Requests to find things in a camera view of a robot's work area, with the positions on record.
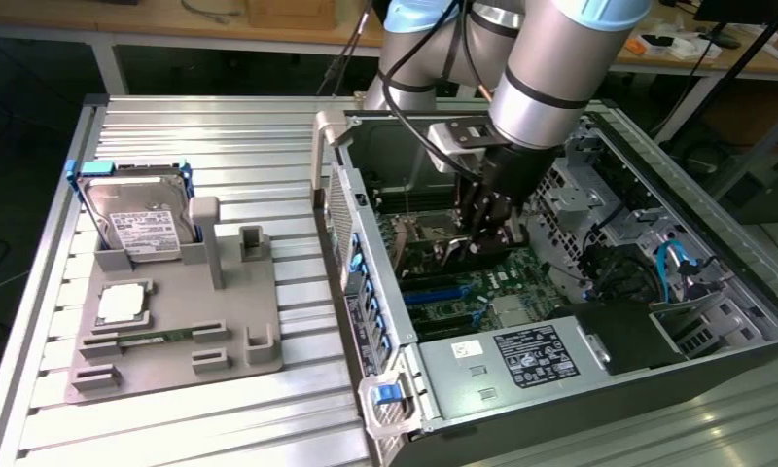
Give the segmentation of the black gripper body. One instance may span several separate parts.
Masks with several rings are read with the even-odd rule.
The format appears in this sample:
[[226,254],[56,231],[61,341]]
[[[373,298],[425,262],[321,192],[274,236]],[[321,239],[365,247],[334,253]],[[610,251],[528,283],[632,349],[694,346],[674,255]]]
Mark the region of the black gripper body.
[[476,199],[488,196],[525,202],[537,190],[554,159],[556,149],[529,149],[514,144],[484,149],[481,182]]

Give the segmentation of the blue expansion slot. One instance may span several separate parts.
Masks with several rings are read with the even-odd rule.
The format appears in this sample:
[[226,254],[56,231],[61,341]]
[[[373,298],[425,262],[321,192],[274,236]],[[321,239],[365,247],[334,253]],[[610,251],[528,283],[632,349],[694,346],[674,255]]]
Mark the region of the blue expansion slot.
[[464,299],[470,292],[472,287],[469,285],[426,292],[413,292],[404,296],[404,302],[406,305],[426,305]]

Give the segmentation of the CPU socket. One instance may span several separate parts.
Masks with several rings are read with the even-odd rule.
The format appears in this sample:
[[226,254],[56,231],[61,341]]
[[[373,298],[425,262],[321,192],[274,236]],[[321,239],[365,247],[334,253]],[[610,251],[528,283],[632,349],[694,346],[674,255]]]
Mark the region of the CPU socket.
[[414,228],[421,240],[446,240],[462,235],[453,218],[444,213],[421,213],[416,216]]

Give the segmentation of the perforated metal disk bay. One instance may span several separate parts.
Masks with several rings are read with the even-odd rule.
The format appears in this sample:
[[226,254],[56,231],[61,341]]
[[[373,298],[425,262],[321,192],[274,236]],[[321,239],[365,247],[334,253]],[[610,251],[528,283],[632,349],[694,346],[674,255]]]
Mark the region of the perforated metal disk bay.
[[560,158],[533,195],[530,247],[573,303],[662,300],[657,245],[669,215],[625,166]]

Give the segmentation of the green motherboard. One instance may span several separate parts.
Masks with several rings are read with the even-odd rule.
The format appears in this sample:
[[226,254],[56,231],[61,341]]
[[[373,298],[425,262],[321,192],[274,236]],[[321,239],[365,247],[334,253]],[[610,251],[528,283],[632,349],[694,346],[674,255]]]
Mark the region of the green motherboard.
[[[412,216],[421,213],[444,213],[453,218],[449,209],[433,201],[412,201]],[[406,216],[405,201],[381,201],[374,217],[393,268],[393,221]],[[426,305],[406,305],[406,310],[421,342],[445,340],[488,331],[505,329],[494,315],[492,301],[502,296],[520,296],[533,307],[540,321],[550,312],[566,305],[569,300],[554,285],[548,273],[542,271],[540,259],[533,249],[514,247],[508,258],[489,269],[466,273],[424,278],[398,278],[402,297],[413,292],[426,292],[462,285],[472,287],[464,299]]]

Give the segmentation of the silver chipset heatsink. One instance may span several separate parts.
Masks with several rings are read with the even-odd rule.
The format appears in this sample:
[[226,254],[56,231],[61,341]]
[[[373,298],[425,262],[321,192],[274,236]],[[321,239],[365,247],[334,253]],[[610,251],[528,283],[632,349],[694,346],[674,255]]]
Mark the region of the silver chipset heatsink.
[[504,328],[521,326],[540,320],[529,303],[516,295],[502,296],[492,301],[494,315]]

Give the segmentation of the black plastic shroud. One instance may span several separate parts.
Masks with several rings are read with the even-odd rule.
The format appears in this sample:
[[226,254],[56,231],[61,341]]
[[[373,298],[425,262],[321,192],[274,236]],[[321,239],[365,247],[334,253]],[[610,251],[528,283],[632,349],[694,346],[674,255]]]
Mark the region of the black plastic shroud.
[[585,333],[598,338],[608,352],[610,375],[686,360],[656,323],[646,304],[624,301],[578,304],[573,314]]

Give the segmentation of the gray power supply unit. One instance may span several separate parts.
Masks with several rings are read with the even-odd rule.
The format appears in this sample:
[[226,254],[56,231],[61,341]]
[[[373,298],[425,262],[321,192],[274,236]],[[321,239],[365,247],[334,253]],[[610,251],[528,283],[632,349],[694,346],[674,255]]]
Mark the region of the gray power supply unit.
[[610,381],[574,318],[420,347],[442,418],[470,421],[529,408]]

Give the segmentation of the orange and white desk clutter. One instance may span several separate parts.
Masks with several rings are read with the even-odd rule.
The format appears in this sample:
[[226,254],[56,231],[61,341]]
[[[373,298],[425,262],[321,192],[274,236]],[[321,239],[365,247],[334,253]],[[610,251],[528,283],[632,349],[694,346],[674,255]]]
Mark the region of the orange and white desk clutter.
[[625,49],[637,56],[672,56],[678,60],[717,59],[721,49],[709,40],[700,36],[689,38],[637,34],[625,42]]

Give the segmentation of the black equipment box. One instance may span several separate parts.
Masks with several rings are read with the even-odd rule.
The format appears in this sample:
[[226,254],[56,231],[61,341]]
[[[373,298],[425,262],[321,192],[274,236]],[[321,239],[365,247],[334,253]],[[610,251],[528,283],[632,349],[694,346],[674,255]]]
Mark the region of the black equipment box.
[[752,166],[721,205],[744,225],[778,223],[778,155],[766,156]]

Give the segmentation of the slotted metal disk bay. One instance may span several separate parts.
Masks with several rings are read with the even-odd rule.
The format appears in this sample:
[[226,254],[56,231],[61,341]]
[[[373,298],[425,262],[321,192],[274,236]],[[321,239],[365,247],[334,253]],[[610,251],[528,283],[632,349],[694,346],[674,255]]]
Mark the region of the slotted metal disk bay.
[[652,305],[654,317],[689,359],[778,342],[778,326],[721,292],[681,303]]

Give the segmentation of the open black PC case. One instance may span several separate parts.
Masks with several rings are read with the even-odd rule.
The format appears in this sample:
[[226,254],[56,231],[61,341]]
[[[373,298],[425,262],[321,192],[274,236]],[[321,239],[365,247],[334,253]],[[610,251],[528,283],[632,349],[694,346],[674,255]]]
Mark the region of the open black PC case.
[[[437,122],[480,112],[424,112],[402,125],[381,111],[316,117],[316,223],[365,439],[380,467],[438,467],[486,459],[693,399],[778,358],[778,342],[714,353],[658,368],[609,375],[576,395],[470,421],[440,414],[398,280],[374,212],[381,201],[433,201],[454,213],[456,177],[436,170],[413,137]],[[724,293],[778,326],[778,264],[646,134],[610,108],[592,106],[557,158],[606,158],[625,166],[669,215],[657,245],[662,300],[569,302],[540,322],[577,318],[574,307],[614,301],[681,303]]]

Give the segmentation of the black tripod pole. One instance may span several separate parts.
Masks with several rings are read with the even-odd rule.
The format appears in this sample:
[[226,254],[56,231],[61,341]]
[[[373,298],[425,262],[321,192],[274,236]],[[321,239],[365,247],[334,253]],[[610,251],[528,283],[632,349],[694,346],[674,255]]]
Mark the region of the black tripod pole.
[[681,133],[684,125],[692,123],[700,117],[706,107],[710,105],[712,100],[736,80],[749,62],[758,54],[761,47],[769,42],[769,39],[777,31],[778,19],[770,25],[764,25],[764,29],[752,44],[742,51],[734,63],[720,76],[709,75],[705,78],[696,80],[694,75],[702,62],[701,59],[697,60],[689,73],[688,82],[680,94],[680,98],[662,122],[656,124],[650,130],[650,135],[654,138],[656,143],[668,144]]

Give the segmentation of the black monitor with stand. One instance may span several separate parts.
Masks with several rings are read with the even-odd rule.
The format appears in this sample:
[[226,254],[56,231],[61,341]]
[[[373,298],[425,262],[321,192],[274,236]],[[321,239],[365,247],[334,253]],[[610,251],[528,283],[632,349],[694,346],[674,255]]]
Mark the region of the black monitor with stand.
[[714,23],[705,37],[724,49],[741,47],[722,32],[729,24],[770,25],[778,19],[778,0],[700,0],[693,20]]

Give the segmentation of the hard disk in blue caddy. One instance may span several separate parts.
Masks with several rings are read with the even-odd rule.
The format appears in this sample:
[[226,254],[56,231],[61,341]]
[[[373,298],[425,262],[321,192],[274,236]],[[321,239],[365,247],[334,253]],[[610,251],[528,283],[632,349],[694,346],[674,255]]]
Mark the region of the hard disk in blue caddy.
[[200,239],[189,216],[192,174],[185,160],[66,161],[65,178],[105,250],[124,251],[134,263],[181,257],[181,247]]

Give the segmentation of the green RAM stick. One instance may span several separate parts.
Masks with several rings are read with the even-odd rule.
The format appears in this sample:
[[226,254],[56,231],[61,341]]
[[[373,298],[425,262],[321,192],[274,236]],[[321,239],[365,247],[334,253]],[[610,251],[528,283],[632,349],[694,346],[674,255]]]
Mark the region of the green RAM stick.
[[193,339],[190,328],[172,329],[166,331],[149,332],[136,335],[126,335],[117,338],[120,347],[188,341]]

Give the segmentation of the gray parts rack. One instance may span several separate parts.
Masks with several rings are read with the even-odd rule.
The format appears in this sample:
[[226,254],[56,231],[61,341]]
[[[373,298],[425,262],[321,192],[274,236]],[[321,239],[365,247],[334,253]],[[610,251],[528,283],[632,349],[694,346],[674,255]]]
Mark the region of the gray parts rack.
[[[134,263],[121,250],[93,255],[74,337],[65,400],[130,397],[278,371],[282,367],[274,267],[258,226],[217,236],[218,199],[196,197],[189,214],[201,241],[170,261]],[[132,321],[97,317],[102,291],[141,284],[144,309]],[[117,338],[190,328],[193,339],[120,347]]]

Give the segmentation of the silver CPU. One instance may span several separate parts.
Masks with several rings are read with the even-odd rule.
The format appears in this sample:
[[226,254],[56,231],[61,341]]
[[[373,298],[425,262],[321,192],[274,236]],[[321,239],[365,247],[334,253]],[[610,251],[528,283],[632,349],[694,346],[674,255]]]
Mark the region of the silver CPU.
[[105,323],[132,321],[142,312],[144,297],[141,284],[110,286],[101,293],[97,317]]

